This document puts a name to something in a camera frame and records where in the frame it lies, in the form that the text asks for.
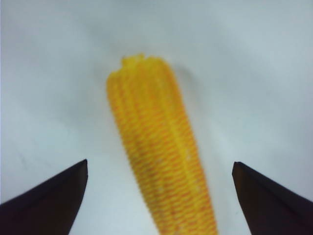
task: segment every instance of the white surface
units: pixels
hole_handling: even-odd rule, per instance
[[[124,55],[175,68],[220,234],[242,161],[313,200],[312,1],[2,0],[1,201],[87,158],[72,235],[156,235],[105,94]]]

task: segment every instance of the plastic corn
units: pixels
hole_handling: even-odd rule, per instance
[[[107,94],[141,193],[162,235],[216,235],[198,150],[171,68],[122,59]]]

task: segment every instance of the yellow corn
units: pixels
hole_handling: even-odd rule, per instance
[[[107,93],[130,164],[162,235],[216,235],[196,142],[171,68],[142,54],[122,59]]]

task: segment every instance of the toy corn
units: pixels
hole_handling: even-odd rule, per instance
[[[193,132],[171,68],[158,57],[122,59],[107,79],[115,122],[162,235],[216,235]]]

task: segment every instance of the corn cob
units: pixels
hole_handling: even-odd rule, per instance
[[[122,59],[107,94],[140,191],[162,235],[216,235],[198,150],[171,68]]]

